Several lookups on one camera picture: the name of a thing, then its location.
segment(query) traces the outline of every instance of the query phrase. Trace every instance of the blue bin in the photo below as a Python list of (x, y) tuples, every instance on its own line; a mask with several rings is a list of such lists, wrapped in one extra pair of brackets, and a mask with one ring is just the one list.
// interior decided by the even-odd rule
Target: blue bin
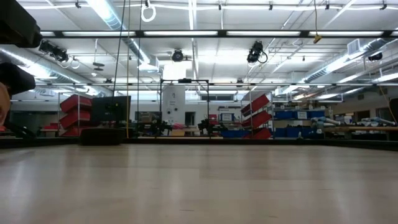
[(325, 116), (324, 111), (311, 111), (310, 112), (310, 118), (321, 118)]
[(286, 128), (275, 128), (275, 138), (286, 138)]
[(312, 128), (302, 128), (301, 129), (301, 136), (303, 138), (305, 138), (305, 137), (309, 136), (311, 132), (312, 132)]
[(221, 131), (221, 136), (224, 138), (243, 138), (245, 135), (250, 134), (251, 131)]
[(292, 111), (276, 111), (275, 118), (276, 119), (292, 119), (293, 112)]
[(286, 128), (286, 137), (288, 138), (298, 138), (301, 128)]

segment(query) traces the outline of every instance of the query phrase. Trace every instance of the monitor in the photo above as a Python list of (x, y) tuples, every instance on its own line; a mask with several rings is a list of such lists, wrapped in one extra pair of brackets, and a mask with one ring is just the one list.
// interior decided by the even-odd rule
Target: monitor
[(91, 122), (128, 121), (127, 107), (130, 111), (131, 96), (93, 98)]

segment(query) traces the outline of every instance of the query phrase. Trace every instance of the yellow cable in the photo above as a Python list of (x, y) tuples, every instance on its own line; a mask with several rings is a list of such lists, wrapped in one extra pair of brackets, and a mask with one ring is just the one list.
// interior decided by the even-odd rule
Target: yellow cable
[(392, 119), (394, 119), (394, 122), (397, 124), (396, 117), (394, 116), (394, 114), (392, 113), (392, 110), (391, 110), (390, 101), (387, 99), (387, 96), (384, 94), (384, 91), (383, 91), (383, 89), (381, 88), (381, 86), (379, 86), (379, 88), (380, 88), (381, 93), (382, 93), (383, 96), (384, 96), (384, 99), (386, 99), (386, 101), (387, 101), (388, 108), (390, 109), (390, 113), (391, 113)]

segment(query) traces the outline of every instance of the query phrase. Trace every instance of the floor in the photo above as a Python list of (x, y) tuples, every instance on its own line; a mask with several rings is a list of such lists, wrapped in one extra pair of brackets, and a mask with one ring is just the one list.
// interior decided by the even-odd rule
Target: floor
[(326, 146), (2, 151), (0, 222), (398, 223), (398, 153)]

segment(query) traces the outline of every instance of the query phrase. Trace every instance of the duct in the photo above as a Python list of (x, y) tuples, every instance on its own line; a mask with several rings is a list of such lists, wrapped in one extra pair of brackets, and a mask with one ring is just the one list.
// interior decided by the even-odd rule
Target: duct
[[(55, 83), (90, 83), (91, 80), (83, 78), (76, 73), (66, 70), (59, 65), (56, 65), (45, 58), (41, 58), (28, 50), (18, 48), (14, 45), (0, 45), (0, 59), (14, 63), (36, 77), (56, 77), (51, 79)], [(111, 96), (112, 91), (105, 87), (93, 86), (90, 87), (98, 95)]]
[[(381, 52), (382, 48), (384, 46), (386, 46), (387, 44), (391, 43), (394, 40), (395, 39), (392, 39), (392, 38), (390, 38), (390, 39), (379, 38), (379, 39), (373, 40), (373, 41), (369, 42), (368, 44), (361, 46), (359, 49), (359, 53), (356, 52), (355, 55), (348, 55), (347, 51), (345, 51), (345, 52), (339, 54), (338, 56), (330, 59), (329, 61), (324, 63), (322, 66), (309, 71), (308, 73), (306, 73), (304, 75), (304, 78), (302, 78), (301, 80), (298, 80), (298, 82), (299, 83), (310, 83), (310, 82), (316, 80), (317, 78), (328, 75), (340, 68), (343, 68), (346, 65), (349, 65), (349, 64), (355, 62), (357, 59), (365, 58), (365, 57), (374, 55), (378, 52)], [(287, 88), (289, 88), (289, 87), (282, 88), (281, 91), (279, 91), (279, 93), (286, 94), (290, 91), (295, 90), (294, 86), (293, 86), (293, 88), (289, 88), (289, 89), (287, 89)]]
[[(117, 14), (114, 6), (109, 0), (86, 0), (90, 7), (108, 25), (111, 30), (127, 30), (122, 24), (122, 19)], [(123, 38), (122, 41), (129, 47), (133, 54), (139, 59), (141, 71), (158, 72), (159, 61), (155, 56), (146, 54), (146, 51), (132, 38)]]

